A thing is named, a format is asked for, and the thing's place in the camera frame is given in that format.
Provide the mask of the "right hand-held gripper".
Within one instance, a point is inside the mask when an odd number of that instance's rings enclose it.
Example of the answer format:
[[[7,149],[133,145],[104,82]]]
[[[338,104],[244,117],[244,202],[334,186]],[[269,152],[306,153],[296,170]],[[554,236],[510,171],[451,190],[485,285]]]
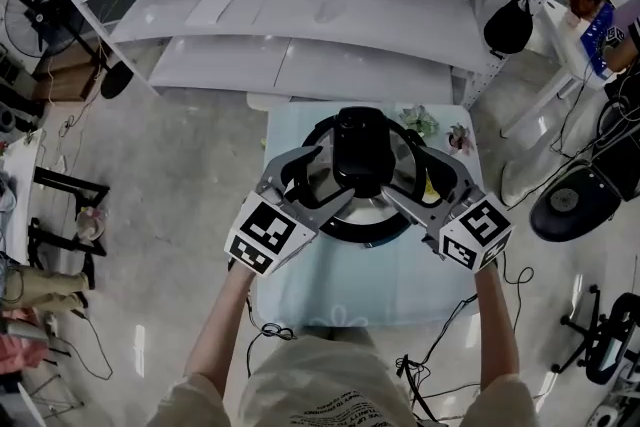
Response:
[[[512,235],[506,211],[493,194],[474,186],[464,164],[448,153],[418,147],[416,162],[441,198],[426,204],[395,188],[382,188],[382,196],[411,223],[425,228],[424,242],[441,260],[468,271],[486,267]]]

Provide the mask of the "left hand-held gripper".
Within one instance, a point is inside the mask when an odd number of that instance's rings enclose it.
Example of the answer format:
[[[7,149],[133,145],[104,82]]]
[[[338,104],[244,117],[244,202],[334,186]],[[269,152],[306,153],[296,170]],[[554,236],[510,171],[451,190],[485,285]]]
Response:
[[[224,250],[257,275],[269,275],[299,253],[355,195],[343,188],[315,206],[305,206],[289,183],[321,153],[321,146],[302,146],[274,157],[256,189],[246,197],[228,233]]]

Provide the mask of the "black pressure cooker lid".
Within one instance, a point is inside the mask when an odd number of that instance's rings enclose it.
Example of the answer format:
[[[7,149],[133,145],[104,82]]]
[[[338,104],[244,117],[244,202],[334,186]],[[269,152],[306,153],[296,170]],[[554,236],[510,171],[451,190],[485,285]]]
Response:
[[[349,106],[317,123],[304,140],[321,151],[296,173],[288,193],[305,207],[318,207],[348,189],[354,197],[321,231],[339,241],[376,247],[398,238],[410,222],[382,196],[383,185],[413,199],[426,192],[428,174],[417,161],[425,146],[419,133],[381,110]]]

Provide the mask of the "person's right forearm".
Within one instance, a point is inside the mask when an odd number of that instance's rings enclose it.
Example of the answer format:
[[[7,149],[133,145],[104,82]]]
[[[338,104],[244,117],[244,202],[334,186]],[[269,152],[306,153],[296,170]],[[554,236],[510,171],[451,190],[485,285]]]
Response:
[[[519,373],[519,353],[511,319],[494,263],[475,275],[481,329],[480,389]]]

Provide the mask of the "person's left forearm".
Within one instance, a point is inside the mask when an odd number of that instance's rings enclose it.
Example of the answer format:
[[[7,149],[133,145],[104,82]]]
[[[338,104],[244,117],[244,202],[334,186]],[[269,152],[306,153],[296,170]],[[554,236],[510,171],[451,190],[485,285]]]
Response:
[[[225,394],[245,302],[255,278],[253,271],[235,263],[187,359],[185,374],[209,380]]]

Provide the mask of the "pink potted plant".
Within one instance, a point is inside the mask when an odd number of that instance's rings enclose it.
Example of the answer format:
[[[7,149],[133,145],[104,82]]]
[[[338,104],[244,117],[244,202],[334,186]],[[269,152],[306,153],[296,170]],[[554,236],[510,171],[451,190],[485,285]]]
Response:
[[[461,153],[469,156],[475,150],[470,130],[460,123],[452,125],[446,136],[449,145],[448,152],[451,155]]]

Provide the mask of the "green potted plant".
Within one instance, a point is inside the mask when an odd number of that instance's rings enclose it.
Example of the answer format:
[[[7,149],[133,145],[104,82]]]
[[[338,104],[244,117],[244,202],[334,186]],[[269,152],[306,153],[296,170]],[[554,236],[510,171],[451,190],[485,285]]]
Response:
[[[414,130],[422,138],[430,138],[439,133],[438,121],[422,104],[402,108],[399,111],[399,118],[407,129]]]

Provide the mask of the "white floor mat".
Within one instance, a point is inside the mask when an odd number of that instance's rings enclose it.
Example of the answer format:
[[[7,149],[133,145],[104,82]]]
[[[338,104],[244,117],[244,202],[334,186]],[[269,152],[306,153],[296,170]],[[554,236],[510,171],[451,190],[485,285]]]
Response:
[[[291,97],[289,95],[247,92],[246,101],[250,108],[266,112],[272,108],[289,103]]]

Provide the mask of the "small table with light cloth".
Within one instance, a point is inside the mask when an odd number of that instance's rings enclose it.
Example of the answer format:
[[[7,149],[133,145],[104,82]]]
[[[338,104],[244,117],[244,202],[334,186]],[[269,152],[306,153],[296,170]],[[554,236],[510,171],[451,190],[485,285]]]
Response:
[[[348,102],[293,102],[268,115],[265,163],[301,146],[315,125]],[[426,104],[439,130],[426,139],[447,151],[446,132],[460,124],[475,135],[461,106]],[[410,227],[395,240],[365,248],[320,233],[273,274],[257,279],[254,308],[266,322],[283,326],[341,327],[421,324],[448,317],[475,293],[473,274],[442,261],[421,242],[424,229]]]

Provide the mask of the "black oval pack with grille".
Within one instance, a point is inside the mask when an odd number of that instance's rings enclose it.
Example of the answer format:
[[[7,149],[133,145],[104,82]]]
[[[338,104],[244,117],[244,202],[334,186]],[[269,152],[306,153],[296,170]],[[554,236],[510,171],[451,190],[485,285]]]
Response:
[[[579,238],[610,219],[622,198],[593,166],[571,165],[536,200],[529,221],[534,233],[548,242]]]

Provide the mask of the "white metal shelving rack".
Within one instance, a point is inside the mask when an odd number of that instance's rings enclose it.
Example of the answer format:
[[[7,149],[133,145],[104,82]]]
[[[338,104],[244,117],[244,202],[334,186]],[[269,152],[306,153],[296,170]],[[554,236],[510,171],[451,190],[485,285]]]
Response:
[[[148,87],[472,104],[506,62],[483,30],[510,0],[71,0]],[[545,0],[529,0],[538,11]]]

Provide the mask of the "white long-legged table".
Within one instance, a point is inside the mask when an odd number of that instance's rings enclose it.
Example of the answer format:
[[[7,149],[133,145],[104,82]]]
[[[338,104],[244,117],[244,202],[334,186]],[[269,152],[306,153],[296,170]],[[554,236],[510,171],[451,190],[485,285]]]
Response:
[[[533,120],[553,98],[564,98],[583,83],[597,90],[608,81],[591,68],[590,57],[581,42],[581,36],[590,26],[587,21],[579,19],[560,3],[546,0],[539,12],[538,26],[541,34],[550,40],[559,58],[560,68],[531,103],[501,128],[500,135],[503,138],[509,138]]]

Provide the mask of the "black hanging bag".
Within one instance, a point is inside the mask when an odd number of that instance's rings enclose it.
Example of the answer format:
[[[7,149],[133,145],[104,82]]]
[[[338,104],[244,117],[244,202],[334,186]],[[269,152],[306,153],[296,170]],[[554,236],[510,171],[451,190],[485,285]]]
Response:
[[[521,52],[533,32],[533,16],[529,0],[510,0],[485,24],[483,34],[493,52]]]

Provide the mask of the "white paper sheet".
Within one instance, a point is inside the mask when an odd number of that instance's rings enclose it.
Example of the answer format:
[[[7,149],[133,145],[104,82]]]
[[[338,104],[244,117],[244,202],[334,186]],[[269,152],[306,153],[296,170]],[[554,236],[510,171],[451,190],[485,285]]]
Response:
[[[215,25],[233,0],[200,0],[185,20],[188,26]]]

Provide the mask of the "pale pink bowl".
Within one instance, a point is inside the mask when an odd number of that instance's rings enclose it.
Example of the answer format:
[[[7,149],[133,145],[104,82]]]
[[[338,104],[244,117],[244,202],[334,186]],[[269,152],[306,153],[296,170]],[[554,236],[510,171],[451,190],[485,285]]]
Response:
[[[76,234],[83,241],[99,239],[105,230],[102,213],[93,207],[83,207],[76,216]]]

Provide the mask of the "black standing fan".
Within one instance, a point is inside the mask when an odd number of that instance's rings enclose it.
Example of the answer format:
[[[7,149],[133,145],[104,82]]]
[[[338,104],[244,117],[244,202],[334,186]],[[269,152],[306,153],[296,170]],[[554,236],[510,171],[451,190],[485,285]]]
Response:
[[[104,98],[113,99],[128,86],[133,72],[122,62],[109,65],[105,48],[93,49],[81,36],[83,24],[71,0],[7,0],[4,8],[5,31],[19,53],[41,60],[77,43],[106,71],[100,92]]]

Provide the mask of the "blue file holder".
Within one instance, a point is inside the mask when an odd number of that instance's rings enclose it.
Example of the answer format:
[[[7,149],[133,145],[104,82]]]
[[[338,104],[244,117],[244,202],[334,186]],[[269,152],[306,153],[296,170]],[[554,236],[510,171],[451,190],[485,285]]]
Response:
[[[612,24],[614,7],[605,2],[580,37],[593,72],[601,79],[607,78],[607,67],[602,58],[606,33]]]

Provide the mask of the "black office chair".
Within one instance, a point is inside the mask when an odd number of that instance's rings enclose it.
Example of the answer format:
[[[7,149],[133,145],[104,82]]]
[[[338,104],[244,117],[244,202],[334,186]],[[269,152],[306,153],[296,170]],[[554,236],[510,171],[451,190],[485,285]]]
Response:
[[[563,364],[554,363],[550,371],[562,374],[573,363],[586,371],[587,379],[597,385],[605,385],[614,376],[624,360],[635,366],[640,352],[629,349],[636,328],[640,328],[640,296],[625,292],[614,302],[608,316],[601,314],[601,290],[593,284],[588,292],[594,296],[594,304],[588,328],[573,322],[569,315],[561,317],[561,326],[567,326],[582,336],[582,342]]]

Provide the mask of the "orange dried flowers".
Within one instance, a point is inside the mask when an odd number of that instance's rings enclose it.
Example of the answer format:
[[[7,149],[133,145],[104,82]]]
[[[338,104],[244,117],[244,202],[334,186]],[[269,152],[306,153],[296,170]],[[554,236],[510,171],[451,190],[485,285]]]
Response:
[[[598,6],[594,0],[569,0],[568,24],[577,27],[581,21],[591,22]]]

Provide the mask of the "brown cardboard box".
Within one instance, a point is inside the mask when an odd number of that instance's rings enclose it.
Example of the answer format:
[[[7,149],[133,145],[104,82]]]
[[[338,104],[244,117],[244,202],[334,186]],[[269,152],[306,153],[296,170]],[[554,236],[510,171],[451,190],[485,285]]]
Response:
[[[31,99],[51,103],[84,102],[100,70],[100,66],[91,61],[67,65],[61,57],[47,58],[33,73],[36,84]]]

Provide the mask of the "white side table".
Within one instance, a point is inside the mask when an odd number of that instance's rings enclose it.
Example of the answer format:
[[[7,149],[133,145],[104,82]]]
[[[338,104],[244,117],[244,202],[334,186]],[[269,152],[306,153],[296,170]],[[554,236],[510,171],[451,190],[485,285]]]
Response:
[[[0,163],[1,170],[8,174],[9,185],[16,197],[16,206],[11,210],[5,226],[1,229],[5,252],[20,264],[41,268],[39,246],[46,244],[69,252],[82,252],[105,257],[106,250],[96,239],[84,243],[77,235],[68,239],[46,231],[40,227],[37,218],[29,213],[31,189],[33,185],[42,185],[74,197],[75,213],[84,207],[98,207],[107,196],[110,188],[73,176],[47,170],[36,164],[43,131],[29,132],[22,138],[9,144]]]

